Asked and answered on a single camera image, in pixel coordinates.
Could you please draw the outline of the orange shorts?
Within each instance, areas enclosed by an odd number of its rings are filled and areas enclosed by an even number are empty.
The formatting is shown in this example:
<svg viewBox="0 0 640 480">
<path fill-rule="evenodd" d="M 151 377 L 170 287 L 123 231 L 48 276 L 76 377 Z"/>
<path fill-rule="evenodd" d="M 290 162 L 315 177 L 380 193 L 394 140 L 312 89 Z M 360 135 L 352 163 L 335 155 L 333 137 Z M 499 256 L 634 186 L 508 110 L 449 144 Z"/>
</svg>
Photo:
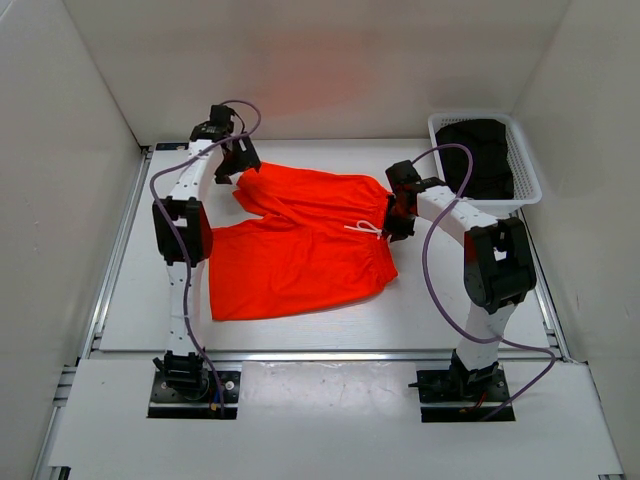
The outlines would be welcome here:
<svg viewBox="0 0 640 480">
<path fill-rule="evenodd" d="M 265 163 L 239 177 L 233 196 L 252 217 L 212 231 L 215 321 L 351 304 L 398 275 L 383 233 L 390 193 L 370 176 Z"/>
</svg>

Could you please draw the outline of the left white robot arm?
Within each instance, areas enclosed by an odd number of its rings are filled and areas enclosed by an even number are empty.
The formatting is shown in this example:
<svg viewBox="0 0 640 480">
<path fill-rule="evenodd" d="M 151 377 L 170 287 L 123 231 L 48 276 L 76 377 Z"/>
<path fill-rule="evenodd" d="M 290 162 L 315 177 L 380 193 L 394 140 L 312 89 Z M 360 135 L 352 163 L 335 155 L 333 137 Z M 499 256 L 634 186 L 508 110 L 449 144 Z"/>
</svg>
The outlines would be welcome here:
<svg viewBox="0 0 640 480">
<path fill-rule="evenodd" d="M 170 302 L 167 351 L 154 363 L 166 385 L 190 401 L 222 394 L 219 374 L 194 331 L 204 267 L 213 246 L 204 200 L 212 183 L 229 184 L 232 176 L 261 168 L 251 141 L 261 119 L 259 109 L 246 100 L 212 105 L 208 118 L 191 131 L 187 159 L 149 180 Z"/>
</svg>

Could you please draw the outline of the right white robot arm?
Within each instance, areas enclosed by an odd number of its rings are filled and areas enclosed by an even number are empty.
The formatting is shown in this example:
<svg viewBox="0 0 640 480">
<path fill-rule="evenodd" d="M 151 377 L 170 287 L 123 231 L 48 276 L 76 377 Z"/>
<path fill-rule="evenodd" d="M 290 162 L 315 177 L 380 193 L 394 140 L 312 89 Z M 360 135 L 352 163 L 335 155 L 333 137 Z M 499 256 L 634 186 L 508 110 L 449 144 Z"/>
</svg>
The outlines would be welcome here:
<svg viewBox="0 0 640 480">
<path fill-rule="evenodd" d="M 414 234 L 417 218 L 463 248 L 463 283 L 470 308 L 451 358 L 449 387 L 460 399 L 477 396 L 498 368 L 506 325 L 537 283 L 524 224 L 498 219 L 456 197 L 441 180 L 423 179 L 409 160 L 385 171 L 391 187 L 383 224 L 391 241 Z"/>
</svg>

